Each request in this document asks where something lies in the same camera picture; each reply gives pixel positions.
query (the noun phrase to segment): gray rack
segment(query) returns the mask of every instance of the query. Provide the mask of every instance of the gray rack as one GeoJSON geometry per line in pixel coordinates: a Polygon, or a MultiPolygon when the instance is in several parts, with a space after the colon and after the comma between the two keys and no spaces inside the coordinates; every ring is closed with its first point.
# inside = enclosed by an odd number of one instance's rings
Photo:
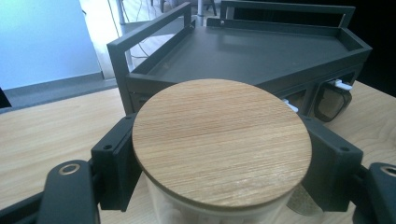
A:
{"type": "Polygon", "coordinates": [[[126,114],[174,84],[199,78],[244,82],[289,99],[313,116],[320,87],[352,85],[371,48],[347,29],[354,7],[222,1],[219,19],[195,27],[186,3],[107,45],[126,114]],[[226,19],[230,8],[341,14],[337,27],[226,19]],[[125,51],[180,16],[183,27],[129,72],[125,51]]]}

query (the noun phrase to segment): light wood surface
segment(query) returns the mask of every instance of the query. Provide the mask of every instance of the light wood surface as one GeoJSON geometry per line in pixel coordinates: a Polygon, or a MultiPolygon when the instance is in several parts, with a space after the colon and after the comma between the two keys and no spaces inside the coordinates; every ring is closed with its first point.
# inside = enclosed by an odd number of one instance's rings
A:
{"type": "MultiPolygon", "coordinates": [[[[396,99],[359,82],[340,117],[326,124],[364,151],[363,164],[396,165],[396,99]]],[[[0,115],[0,209],[38,193],[48,171],[93,147],[124,116],[117,89],[0,115]]],[[[352,223],[346,213],[307,218],[285,208],[278,223],[352,223]]],[[[102,223],[157,223],[144,178],[126,213],[101,211],[102,223]]]]}
{"type": "Polygon", "coordinates": [[[311,161],[296,113],[266,91],[222,79],[157,93],[137,114],[133,141],[148,176],[204,208],[269,203],[292,191],[311,161]]]}

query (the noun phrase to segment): bamboo lid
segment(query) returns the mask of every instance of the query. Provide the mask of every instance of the bamboo lid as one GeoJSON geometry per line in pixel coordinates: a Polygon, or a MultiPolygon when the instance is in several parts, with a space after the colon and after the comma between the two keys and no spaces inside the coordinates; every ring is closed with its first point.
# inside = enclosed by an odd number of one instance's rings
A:
{"type": "Polygon", "coordinates": [[[293,190],[311,160],[296,113],[259,88],[222,79],[176,84],[147,101],[133,128],[147,176],[186,203],[265,205],[293,190]]]}

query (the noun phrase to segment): screw hole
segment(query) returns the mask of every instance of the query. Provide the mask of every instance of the screw hole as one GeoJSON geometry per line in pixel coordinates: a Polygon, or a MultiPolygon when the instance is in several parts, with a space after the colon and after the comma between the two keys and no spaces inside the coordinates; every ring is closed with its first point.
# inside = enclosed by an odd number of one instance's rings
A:
{"type": "Polygon", "coordinates": [[[385,172],[387,175],[395,176],[396,177],[396,168],[391,166],[382,166],[381,170],[385,172]]]}
{"type": "Polygon", "coordinates": [[[79,164],[72,163],[72,164],[67,164],[66,166],[62,167],[59,170],[60,175],[71,175],[75,173],[79,169],[79,164]]]}
{"type": "Polygon", "coordinates": [[[106,145],[106,146],[103,147],[104,150],[109,150],[111,148],[113,148],[113,146],[111,146],[111,145],[106,145]]]}
{"type": "Polygon", "coordinates": [[[350,150],[349,147],[340,147],[340,149],[341,149],[342,151],[349,151],[349,150],[350,150]]]}

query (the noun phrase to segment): wooden table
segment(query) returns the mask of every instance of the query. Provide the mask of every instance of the wooden table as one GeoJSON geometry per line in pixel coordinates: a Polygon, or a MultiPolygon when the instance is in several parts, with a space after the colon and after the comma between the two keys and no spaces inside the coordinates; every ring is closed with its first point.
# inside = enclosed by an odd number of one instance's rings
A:
{"type": "MultiPolygon", "coordinates": [[[[364,151],[364,166],[375,161],[396,165],[396,99],[359,82],[352,95],[349,108],[326,126],[364,151]]],[[[91,148],[123,116],[117,89],[0,115],[0,209],[41,191],[57,164],[87,160],[91,148]]],[[[351,223],[353,209],[326,213],[316,221],[351,223]]],[[[126,213],[101,211],[101,219],[157,223],[145,179],[139,180],[126,213]]],[[[307,223],[288,210],[281,219],[279,223],[307,223]]]]}

